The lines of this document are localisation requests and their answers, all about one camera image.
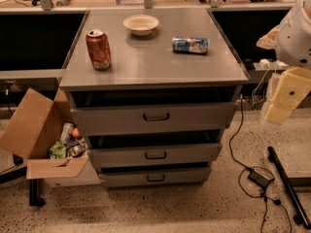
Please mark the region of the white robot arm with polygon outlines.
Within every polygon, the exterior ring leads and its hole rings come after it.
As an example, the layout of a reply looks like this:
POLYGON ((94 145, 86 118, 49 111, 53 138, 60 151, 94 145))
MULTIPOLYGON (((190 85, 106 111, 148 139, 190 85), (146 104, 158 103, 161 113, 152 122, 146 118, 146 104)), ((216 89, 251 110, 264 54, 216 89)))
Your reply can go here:
POLYGON ((311 92, 311 0, 297 0, 257 46, 275 50, 276 58, 288 66, 270 78, 261 111, 264 123, 281 125, 311 92))

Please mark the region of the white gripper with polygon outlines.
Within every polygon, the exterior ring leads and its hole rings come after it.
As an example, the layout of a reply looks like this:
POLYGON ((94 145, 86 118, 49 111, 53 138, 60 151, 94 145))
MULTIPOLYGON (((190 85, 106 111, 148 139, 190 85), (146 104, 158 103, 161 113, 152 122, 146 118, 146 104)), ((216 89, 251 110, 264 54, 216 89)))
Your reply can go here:
POLYGON ((281 125, 287 120, 311 91, 311 71, 294 67, 284 71, 273 95, 273 103, 267 106, 263 119, 281 125))

